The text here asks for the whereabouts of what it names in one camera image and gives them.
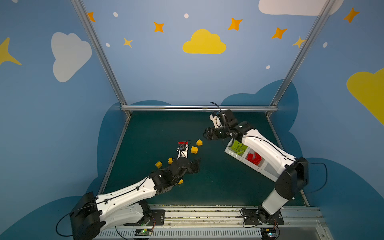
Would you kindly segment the white three-compartment bin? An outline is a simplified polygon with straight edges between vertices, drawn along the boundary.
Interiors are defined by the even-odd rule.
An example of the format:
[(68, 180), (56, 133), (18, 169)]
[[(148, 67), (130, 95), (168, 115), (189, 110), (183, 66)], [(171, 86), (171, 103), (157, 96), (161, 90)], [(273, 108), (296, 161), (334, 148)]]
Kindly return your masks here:
[(276, 182), (279, 175), (277, 171), (269, 164), (263, 157), (253, 151), (250, 147), (247, 147), (238, 141), (230, 140), (225, 153), (247, 165), (268, 179)]

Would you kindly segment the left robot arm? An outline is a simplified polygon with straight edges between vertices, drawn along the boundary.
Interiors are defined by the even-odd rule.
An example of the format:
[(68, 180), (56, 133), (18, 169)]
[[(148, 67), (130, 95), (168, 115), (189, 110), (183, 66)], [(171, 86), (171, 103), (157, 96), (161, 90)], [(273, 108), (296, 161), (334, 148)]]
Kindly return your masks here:
[(69, 213), (73, 239), (92, 240), (109, 227), (148, 222), (152, 211), (146, 200), (170, 191), (185, 174), (198, 173), (200, 162), (180, 157), (131, 186), (98, 196), (84, 194)]

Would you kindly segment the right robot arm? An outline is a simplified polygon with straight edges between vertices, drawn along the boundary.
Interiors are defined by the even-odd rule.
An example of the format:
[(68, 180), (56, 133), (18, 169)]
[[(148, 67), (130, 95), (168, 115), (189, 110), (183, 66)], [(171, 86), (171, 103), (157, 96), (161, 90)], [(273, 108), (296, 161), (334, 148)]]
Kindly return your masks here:
[(267, 219), (276, 214), (289, 200), (309, 183), (309, 162), (301, 157), (284, 152), (248, 122), (235, 125), (222, 124), (218, 128), (207, 128), (203, 132), (208, 141), (231, 138), (237, 140), (268, 162), (279, 175), (270, 195), (258, 207), (259, 217)]

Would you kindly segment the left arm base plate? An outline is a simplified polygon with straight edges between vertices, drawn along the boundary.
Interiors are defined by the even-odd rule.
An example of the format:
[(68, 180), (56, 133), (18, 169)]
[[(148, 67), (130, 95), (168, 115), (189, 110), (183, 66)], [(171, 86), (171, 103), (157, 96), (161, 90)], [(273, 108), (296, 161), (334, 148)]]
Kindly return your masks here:
[(144, 216), (137, 223), (126, 223), (124, 226), (163, 226), (165, 210), (152, 210), (152, 213), (144, 212)]

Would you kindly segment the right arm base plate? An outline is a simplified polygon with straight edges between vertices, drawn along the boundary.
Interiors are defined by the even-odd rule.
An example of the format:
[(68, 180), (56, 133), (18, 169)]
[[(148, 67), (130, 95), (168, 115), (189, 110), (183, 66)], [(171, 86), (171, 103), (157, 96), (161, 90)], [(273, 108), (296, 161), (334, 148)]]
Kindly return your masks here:
[(258, 209), (241, 209), (241, 216), (244, 219), (244, 224), (248, 226), (257, 225), (284, 225), (283, 216), (280, 210), (271, 215), (265, 210)]

